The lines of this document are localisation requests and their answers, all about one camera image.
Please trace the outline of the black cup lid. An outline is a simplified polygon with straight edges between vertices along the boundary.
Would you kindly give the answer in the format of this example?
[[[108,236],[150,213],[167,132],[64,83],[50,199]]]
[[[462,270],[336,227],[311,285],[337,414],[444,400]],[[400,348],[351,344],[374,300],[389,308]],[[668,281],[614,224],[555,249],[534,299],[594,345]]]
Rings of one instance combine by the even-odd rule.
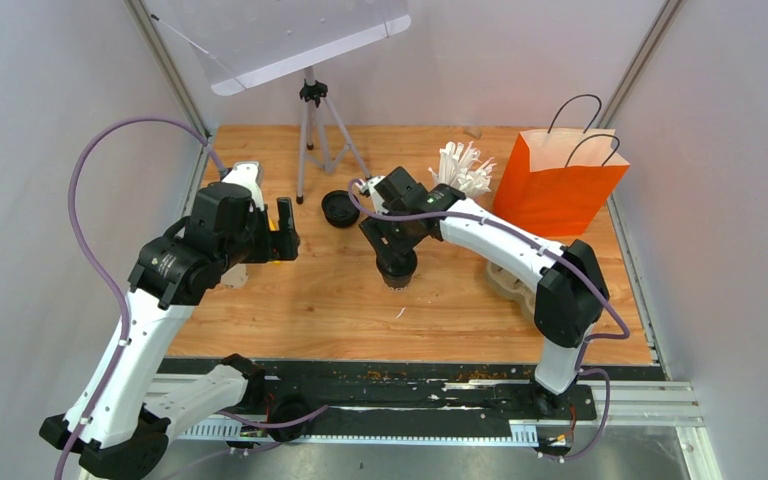
[[[404,254],[378,254],[376,256],[376,267],[385,279],[409,279],[418,266],[418,257],[411,250]]]

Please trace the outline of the black paper coffee cup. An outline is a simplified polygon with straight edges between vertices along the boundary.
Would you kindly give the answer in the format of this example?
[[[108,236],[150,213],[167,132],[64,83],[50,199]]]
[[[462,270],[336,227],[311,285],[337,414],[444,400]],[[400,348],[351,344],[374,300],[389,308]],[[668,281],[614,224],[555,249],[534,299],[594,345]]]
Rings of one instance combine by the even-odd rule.
[[[412,280],[412,274],[408,274],[408,275],[383,274],[382,279],[389,288],[398,290],[398,289],[404,289],[410,284]]]

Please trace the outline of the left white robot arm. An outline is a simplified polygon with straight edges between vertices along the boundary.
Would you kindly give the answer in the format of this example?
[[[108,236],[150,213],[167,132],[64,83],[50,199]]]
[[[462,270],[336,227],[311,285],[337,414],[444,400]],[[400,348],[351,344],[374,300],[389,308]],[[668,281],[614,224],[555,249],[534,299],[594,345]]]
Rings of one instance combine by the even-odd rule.
[[[230,407],[258,411],[265,371],[232,354],[210,372],[158,400],[146,395],[168,348],[207,291],[232,268],[292,261],[300,239],[293,203],[276,201],[278,218],[251,186],[214,182],[201,188],[190,213],[143,246],[118,296],[120,322],[80,398],[46,418],[40,436],[101,479],[142,479],[169,444]]]

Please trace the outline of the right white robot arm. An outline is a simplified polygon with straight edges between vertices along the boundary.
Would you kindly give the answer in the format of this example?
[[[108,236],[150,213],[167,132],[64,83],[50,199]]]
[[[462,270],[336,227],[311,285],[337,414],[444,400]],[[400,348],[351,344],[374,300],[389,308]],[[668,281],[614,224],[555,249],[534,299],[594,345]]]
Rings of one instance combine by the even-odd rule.
[[[571,403],[569,388],[580,368],[587,336],[606,310],[609,293],[592,247],[569,245],[531,234],[502,220],[462,191],[438,184],[426,189],[404,168],[368,180],[354,179],[349,198],[373,202],[359,227],[375,252],[384,283],[395,290],[411,282],[418,267],[415,248],[434,238],[469,250],[498,267],[534,295],[533,321],[544,345],[531,403],[556,417]]]

